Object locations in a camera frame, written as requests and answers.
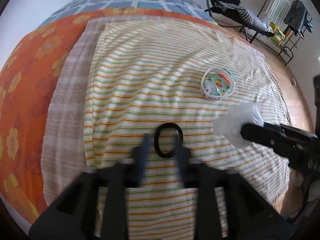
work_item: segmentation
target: black hair tie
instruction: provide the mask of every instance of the black hair tie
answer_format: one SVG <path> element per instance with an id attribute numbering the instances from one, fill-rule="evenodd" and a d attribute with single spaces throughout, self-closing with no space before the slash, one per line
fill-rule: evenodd
<path id="1" fill-rule="evenodd" d="M 166 128 L 174 128 L 178 131 L 179 133 L 179 142 L 180 142 L 180 146 L 182 146 L 182 143 L 183 143 L 183 132 L 182 132 L 182 129 L 180 128 L 180 126 L 178 126 L 177 124 L 173 123 L 173 122 L 167 122 L 167 123 L 163 123 L 161 124 L 156 132 L 155 132 L 155 138 L 154 138 L 154 147 L 155 147 L 155 151 L 156 153 L 161 157 L 161 158 L 164 158 L 164 159 L 170 159 L 172 158 L 173 156 L 175 156 L 175 154 L 173 153 L 173 150 L 171 152 L 169 152 L 168 154 L 164 154 L 161 150 L 160 150 L 160 147 L 159 147 L 159 137 L 160 137 L 160 133 L 163 129 L 166 129 Z"/>

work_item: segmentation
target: blue checkered sheet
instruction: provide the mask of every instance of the blue checkered sheet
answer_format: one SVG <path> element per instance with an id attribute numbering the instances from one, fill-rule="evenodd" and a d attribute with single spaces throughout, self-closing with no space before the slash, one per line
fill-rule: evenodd
<path id="1" fill-rule="evenodd" d="M 214 22 L 209 14 L 204 12 L 204 10 L 192 0 L 73 0 L 71 3 L 68 3 L 66 6 L 52 14 L 41 24 L 41 26 L 63 17 L 83 12 L 106 8 L 127 7 L 161 9 Z"/>

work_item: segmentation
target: orange floral sheet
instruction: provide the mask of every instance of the orange floral sheet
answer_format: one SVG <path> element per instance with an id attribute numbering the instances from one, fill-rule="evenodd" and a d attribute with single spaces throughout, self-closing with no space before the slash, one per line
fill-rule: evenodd
<path id="1" fill-rule="evenodd" d="M 240 39 L 198 18 L 144 8 L 86 12 L 65 17 L 26 35 L 0 73 L 0 193 L 31 224 L 47 208 L 40 159 L 48 107 L 63 62 L 89 19 L 126 14 L 184 19 Z"/>

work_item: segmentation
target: small carton with fruit print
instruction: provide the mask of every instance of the small carton with fruit print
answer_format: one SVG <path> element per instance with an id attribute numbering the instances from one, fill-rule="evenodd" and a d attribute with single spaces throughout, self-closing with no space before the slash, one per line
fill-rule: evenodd
<path id="1" fill-rule="evenodd" d="M 230 70 L 225 70 L 230 76 L 233 78 L 234 82 L 237 83 L 236 77 L 231 73 Z M 230 80 L 228 80 L 227 77 L 225 77 L 223 74 L 216 74 L 212 76 L 211 78 L 208 78 L 205 81 L 205 84 L 208 86 L 208 82 L 213 83 L 216 87 L 216 89 L 211 89 L 211 91 L 215 91 L 216 96 L 222 96 L 225 92 L 228 91 L 230 88 Z"/>

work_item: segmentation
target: striped blanket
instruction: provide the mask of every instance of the striped blanket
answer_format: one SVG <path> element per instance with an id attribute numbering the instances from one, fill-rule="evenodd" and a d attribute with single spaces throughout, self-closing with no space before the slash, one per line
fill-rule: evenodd
<path id="1" fill-rule="evenodd" d="M 239 82 L 228 99 L 208 101 L 199 82 L 211 67 Z M 106 24 L 92 59 L 84 114 L 87 165 L 110 167 L 164 122 L 183 130 L 184 146 L 211 167 L 234 167 L 272 203 L 289 181 L 287 160 L 253 144 L 245 149 L 214 134 L 212 120 L 230 106 L 256 102 L 266 122 L 289 124 L 279 85 L 260 53 L 216 29 L 176 20 Z M 173 134 L 160 139 L 162 151 Z M 105 190 L 99 197 L 102 212 Z M 223 234 L 223 191 L 216 190 Z M 183 189 L 175 159 L 148 156 L 143 187 L 128 189 L 130 239 L 192 239 L 196 192 Z"/>

